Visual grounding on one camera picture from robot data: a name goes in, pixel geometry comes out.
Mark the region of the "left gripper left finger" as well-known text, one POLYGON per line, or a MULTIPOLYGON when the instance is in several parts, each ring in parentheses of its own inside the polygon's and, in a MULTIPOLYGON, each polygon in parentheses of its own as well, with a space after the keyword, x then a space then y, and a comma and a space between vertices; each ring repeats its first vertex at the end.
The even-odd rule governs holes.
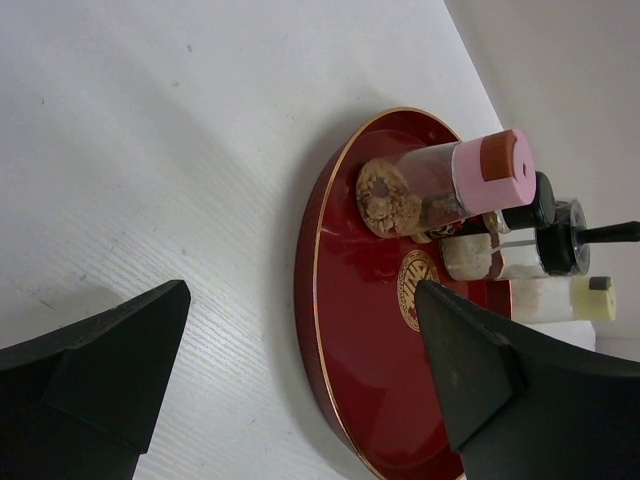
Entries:
POLYGON ((130 479, 147 453, 191 294, 171 280, 1 351, 4 479, 130 479))

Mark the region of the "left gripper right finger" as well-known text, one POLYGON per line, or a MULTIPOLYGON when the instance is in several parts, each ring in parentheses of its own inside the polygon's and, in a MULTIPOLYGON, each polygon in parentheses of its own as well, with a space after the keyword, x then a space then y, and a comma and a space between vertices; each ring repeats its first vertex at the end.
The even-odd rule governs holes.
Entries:
POLYGON ((469 479, 635 479, 639 366, 510 321, 433 281, 415 292, 451 449, 469 479))

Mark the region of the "yellow cap salt shaker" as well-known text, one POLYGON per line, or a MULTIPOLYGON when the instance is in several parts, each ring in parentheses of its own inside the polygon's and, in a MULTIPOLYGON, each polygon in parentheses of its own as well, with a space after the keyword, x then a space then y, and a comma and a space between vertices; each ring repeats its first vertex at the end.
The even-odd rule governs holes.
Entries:
POLYGON ((523 324, 616 319, 616 292, 609 276, 514 279, 511 319, 523 324))

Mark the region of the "black knob cap spice jar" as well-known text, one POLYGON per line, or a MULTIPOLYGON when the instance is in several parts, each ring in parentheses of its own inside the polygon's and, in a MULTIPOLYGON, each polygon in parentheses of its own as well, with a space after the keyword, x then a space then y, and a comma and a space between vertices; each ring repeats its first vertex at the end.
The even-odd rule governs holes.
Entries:
POLYGON ((449 237, 439 248, 452 279, 502 281, 585 275, 592 244, 638 240, 637 221, 589 228, 582 205, 572 199, 556 203, 556 218, 545 229, 449 237))

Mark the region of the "small black cap spice jar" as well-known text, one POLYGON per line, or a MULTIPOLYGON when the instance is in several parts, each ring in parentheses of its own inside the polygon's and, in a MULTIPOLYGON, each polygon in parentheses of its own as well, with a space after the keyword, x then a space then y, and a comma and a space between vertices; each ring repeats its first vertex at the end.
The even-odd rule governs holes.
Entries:
POLYGON ((530 204, 470 217, 436 230, 418 233, 411 239, 415 243, 426 244, 451 237, 490 233, 507 234, 530 228, 546 229, 554 222, 555 202, 554 190, 548 176, 537 171, 536 192, 530 204))

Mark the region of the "pink cap spice shaker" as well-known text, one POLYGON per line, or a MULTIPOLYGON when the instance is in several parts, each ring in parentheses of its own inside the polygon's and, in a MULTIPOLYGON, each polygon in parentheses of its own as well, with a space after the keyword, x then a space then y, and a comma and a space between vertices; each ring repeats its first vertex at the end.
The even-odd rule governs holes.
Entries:
POLYGON ((359 171, 356 202, 377 236, 413 236, 530 204, 535 173, 524 132, 510 129, 373 158, 359 171))

